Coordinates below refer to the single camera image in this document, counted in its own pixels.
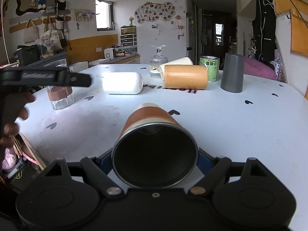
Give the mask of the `person's left hand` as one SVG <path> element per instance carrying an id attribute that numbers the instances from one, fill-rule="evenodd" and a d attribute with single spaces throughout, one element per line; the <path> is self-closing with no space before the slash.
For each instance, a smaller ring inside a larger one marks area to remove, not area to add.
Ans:
<path id="1" fill-rule="evenodd" d="M 4 159 L 5 149 L 14 145 L 12 136 L 19 133 L 16 119 L 26 120 L 28 111 L 25 105 L 34 101 L 35 97 L 30 92 L 1 96 L 1 161 Z"/>

